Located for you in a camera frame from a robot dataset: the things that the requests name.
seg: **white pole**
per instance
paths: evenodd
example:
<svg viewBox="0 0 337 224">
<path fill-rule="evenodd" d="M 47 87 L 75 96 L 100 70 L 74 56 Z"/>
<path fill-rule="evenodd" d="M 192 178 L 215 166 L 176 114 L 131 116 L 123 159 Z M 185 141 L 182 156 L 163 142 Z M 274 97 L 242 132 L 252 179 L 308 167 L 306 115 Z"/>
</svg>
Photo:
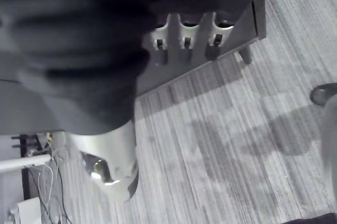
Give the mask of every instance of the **white pole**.
<svg viewBox="0 0 337 224">
<path fill-rule="evenodd" d="M 39 155 L 35 157 L 23 157 L 18 159 L 11 159 L 6 161 L 0 161 L 0 172 L 6 172 L 10 170 L 23 169 L 25 167 L 43 165 L 51 160 L 49 154 Z"/>
</svg>

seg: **cable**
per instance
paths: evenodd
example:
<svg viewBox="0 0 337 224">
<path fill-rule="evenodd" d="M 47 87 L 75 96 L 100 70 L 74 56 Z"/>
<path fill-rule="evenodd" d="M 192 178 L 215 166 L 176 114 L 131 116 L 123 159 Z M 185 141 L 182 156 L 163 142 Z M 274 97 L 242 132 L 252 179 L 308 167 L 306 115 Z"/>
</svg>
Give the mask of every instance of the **cable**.
<svg viewBox="0 0 337 224">
<path fill-rule="evenodd" d="M 34 184 L 35 184 L 35 187 L 36 187 L 36 189 L 38 190 L 38 185 L 37 185 L 37 182 L 36 182 L 36 180 L 35 180 L 35 178 L 34 178 L 34 175 L 33 175 L 32 171 L 31 171 L 28 167 L 26 167 L 26 166 L 24 166 L 24 167 L 25 167 L 25 168 L 28 170 L 28 172 L 31 174 L 31 176 L 32 176 L 32 178 L 33 178 L 33 182 L 34 182 Z M 42 203 L 42 206 L 43 206 L 44 210 L 45 210 L 46 213 L 48 214 L 48 218 L 49 218 L 51 224 L 54 224 L 54 223 L 53 223 L 53 220 L 52 220 L 52 217 L 50 216 L 49 211 L 48 211 L 46 205 L 43 203 L 43 200 L 41 199 L 40 192 L 38 192 L 38 198 L 40 199 L 40 201 L 41 201 L 41 203 Z"/>
<path fill-rule="evenodd" d="M 53 170 L 51 169 L 51 167 L 49 167 L 48 165 L 46 164 L 42 164 L 43 166 L 46 166 L 50 171 L 51 171 L 51 174 L 52 174 L 52 182 L 51 182 L 51 189 L 49 191 L 49 197 L 48 197 L 48 201 L 47 203 L 45 203 L 47 205 L 47 209 L 48 209 L 48 219 L 49 219 L 49 202 L 51 200 L 51 196 L 52 196 L 52 190 L 53 190 L 53 182 L 54 182 L 54 173 L 53 173 Z M 40 182 L 40 174 L 38 174 L 38 186 L 39 186 L 39 182 Z"/>
<path fill-rule="evenodd" d="M 53 159 L 54 162 L 56 163 L 56 166 L 57 166 L 57 172 L 58 172 L 58 176 L 60 177 L 60 182 L 61 182 L 61 194 L 62 194 L 62 208 L 63 208 L 63 211 L 64 211 L 64 216 L 67 220 L 67 223 L 68 221 L 70 222 L 70 224 L 73 224 L 72 221 L 69 219 L 69 216 L 67 214 L 67 211 L 65 210 L 65 205 L 64 205 L 64 191 L 63 191 L 63 180 L 62 180 L 62 175 L 61 175 L 61 171 L 60 171 L 60 168 L 58 166 L 58 163 L 57 161 L 55 160 L 55 158 Z"/>
</svg>

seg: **person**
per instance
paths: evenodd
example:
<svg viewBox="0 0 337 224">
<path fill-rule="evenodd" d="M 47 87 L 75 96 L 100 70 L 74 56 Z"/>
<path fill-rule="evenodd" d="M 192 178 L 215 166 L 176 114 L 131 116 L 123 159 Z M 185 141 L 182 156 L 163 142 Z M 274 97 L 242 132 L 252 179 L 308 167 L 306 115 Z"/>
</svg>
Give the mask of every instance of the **person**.
<svg viewBox="0 0 337 224">
<path fill-rule="evenodd" d="M 337 83 L 328 83 L 315 87 L 310 93 L 311 102 L 323 107 L 323 119 L 320 122 L 321 156 L 324 165 L 324 182 L 328 197 L 332 202 L 337 199 L 334 187 L 337 187 Z M 284 224 L 337 224 L 335 213 L 327 213 L 312 219 L 292 220 Z"/>
</svg>

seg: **gray carpet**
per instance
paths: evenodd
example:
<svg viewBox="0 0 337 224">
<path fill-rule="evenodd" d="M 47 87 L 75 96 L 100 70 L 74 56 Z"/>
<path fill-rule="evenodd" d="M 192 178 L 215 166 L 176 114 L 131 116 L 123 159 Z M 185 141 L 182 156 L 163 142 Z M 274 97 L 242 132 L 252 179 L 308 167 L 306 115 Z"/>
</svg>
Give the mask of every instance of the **gray carpet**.
<svg viewBox="0 0 337 224">
<path fill-rule="evenodd" d="M 266 0 L 252 65 L 227 57 L 136 103 L 140 183 L 107 201 L 76 151 L 62 167 L 74 224 L 282 223 L 334 211 L 320 159 L 320 108 L 337 80 L 337 0 Z"/>
</svg>

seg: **white cable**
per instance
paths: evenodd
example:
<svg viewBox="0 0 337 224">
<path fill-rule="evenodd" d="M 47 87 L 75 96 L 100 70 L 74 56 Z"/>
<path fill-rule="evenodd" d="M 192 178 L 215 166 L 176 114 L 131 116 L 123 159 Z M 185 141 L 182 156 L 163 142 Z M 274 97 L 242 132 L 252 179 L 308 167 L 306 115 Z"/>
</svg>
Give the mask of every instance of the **white cable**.
<svg viewBox="0 0 337 224">
<path fill-rule="evenodd" d="M 51 189 L 49 191 L 49 197 L 48 197 L 48 200 L 47 202 L 44 202 L 43 203 L 46 205 L 46 208 L 48 209 L 48 223 L 49 223 L 49 202 L 50 202 L 50 199 L 51 199 L 51 196 L 52 196 L 52 190 L 53 190 L 53 182 L 54 182 L 54 173 L 53 173 L 53 170 L 50 166 L 46 165 L 46 164 L 43 164 L 44 166 L 46 166 L 50 171 L 51 171 L 51 174 L 52 174 L 52 182 L 51 182 Z M 40 181 L 40 174 L 38 174 L 38 189 L 39 189 L 39 192 L 41 192 L 41 189 L 40 189 L 40 185 L 39 185 L 39 181 Z"/>
</svg>

